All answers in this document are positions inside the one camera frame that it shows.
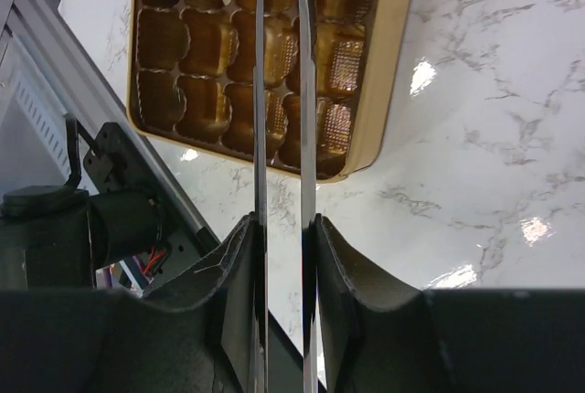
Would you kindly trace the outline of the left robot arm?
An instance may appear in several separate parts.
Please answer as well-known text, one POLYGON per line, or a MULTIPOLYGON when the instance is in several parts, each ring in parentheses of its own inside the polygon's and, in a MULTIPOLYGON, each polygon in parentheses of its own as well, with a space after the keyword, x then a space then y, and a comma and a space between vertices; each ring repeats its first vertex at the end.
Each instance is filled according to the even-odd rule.
POLYGON ((122 127, 90 136, 66 118, 71 172, 62 185, 25 186, 1 202, 1 287, 92 287, 95 272, 164 239, 166 208, 148 164, 122 127))

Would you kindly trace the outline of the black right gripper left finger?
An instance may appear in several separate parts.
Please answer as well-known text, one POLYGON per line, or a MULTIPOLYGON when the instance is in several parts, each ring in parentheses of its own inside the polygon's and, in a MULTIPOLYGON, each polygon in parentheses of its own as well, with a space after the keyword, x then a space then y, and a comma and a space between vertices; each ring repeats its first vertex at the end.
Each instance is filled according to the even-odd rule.
POLYGON ((173 280, 1 294, 4 392, 249 392, 256 218, 173 280))

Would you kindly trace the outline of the metal tongs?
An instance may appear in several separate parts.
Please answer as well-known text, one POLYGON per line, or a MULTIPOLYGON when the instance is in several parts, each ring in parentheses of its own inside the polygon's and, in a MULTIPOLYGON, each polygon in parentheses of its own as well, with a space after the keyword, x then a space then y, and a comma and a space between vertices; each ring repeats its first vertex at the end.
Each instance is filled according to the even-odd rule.
POLYGON ((303 335, 303 382, 305 392, 319 389, 318 344, 316 319, 316 259, 314 249, 314 222, 316 216, 316 21, 314 0, 298 0, 300 15, 299 56, 301 64, 301 168, 297 177, 272 175, 266 165, 266 109, 264 102, 264 0, 256 0, 255 9, 255 66, 253 70, 254 88, 254 192, 255 213, 260 227, 255 284, 256 314, 259 324, 259 361, 256 372, 259 376, 258 386, 262 392, 269 389, 269 368, 272 361, 269 356, 269 308, 275 304, 279 295, 289 295, 293 289, 299 294, 297 304, 302 321, 299 332, 303 335), (292 265, 283 264, 276 272, 284 278, 277 281, 269 276, 271 254, 268 251, 270 238, 267 235, 270 215, 274 206, 269 200, 276 197, 276 188, 285 184, 294 192, 293 198, 285 200, 285 209, 294 205, 299 207, 296 227, 300 234, 298 240, 301 250, 289 254, 292 265), (293 265, 299 271, 293 271, 293 265), (276 283, 275 290, 270 284, 276 283))

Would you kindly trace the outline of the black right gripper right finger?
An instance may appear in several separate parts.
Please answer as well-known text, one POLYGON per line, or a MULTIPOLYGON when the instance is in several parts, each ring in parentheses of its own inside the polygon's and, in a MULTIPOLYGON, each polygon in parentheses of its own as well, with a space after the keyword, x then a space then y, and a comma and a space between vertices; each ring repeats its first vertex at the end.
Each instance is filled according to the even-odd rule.
POLYGON ((579 289, 419 290, 315 221, 332 392, 581 392, 579 289))

